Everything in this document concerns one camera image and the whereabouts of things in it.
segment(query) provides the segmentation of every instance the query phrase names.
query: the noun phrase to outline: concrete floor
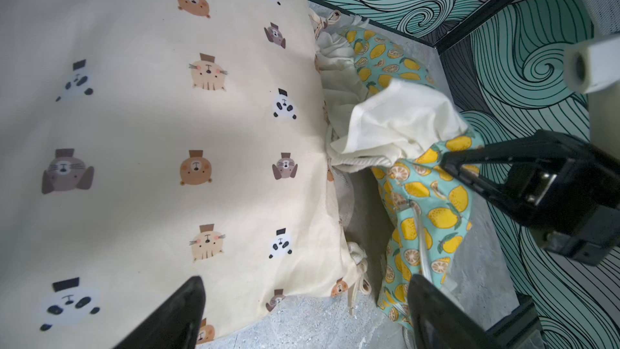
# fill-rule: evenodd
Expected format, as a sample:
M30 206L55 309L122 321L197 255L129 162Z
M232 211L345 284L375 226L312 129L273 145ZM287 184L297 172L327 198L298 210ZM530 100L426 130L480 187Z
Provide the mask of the concrete floor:
M331 10L311 4L314 11ZM333 31L350 24L343 16ZM438 88L450 95L437 51L405 37L369 26L403 46L410 57L427 66ZM385 267L385 248L394 229L377 194L377 184L368 170L336 174L340 217L348 241L357 242L368 254L369 279L373 291L360 296L356 318L349 316L346 296L336 298L286 297L265 319L241 332L221 338L201 349L241 348L334 348L405 349L403 329L376 307ZM452 292L465 312L488 329L518 306L515 290L495 234L486 202L477 197L470 218L473 228L456 252L449 277L458 283Z

